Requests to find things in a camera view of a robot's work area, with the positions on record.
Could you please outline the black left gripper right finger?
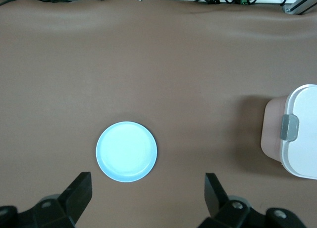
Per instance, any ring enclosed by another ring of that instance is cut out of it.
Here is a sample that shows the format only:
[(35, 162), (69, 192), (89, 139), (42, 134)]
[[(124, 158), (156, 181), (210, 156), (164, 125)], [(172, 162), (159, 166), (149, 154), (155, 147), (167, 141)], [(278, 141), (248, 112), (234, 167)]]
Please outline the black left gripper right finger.
[(287, 209), (269, 208), (261, 214), (246, 199), (227, 195), (215, 173), (205, 174), (204, 198), (210, 216), (199, 225), (200, 228), (306, 227)]

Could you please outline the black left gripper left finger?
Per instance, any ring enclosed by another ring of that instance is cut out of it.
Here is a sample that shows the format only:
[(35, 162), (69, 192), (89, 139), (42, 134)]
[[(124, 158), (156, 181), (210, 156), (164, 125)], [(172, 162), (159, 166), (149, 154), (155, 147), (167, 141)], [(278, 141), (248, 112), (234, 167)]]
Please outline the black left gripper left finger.
[(80, 173), (61, 193), (46, 196), (19, 213), (15, 206), (1, 206), (2, 228), (74, 228), (92, 198), (90, 172)]

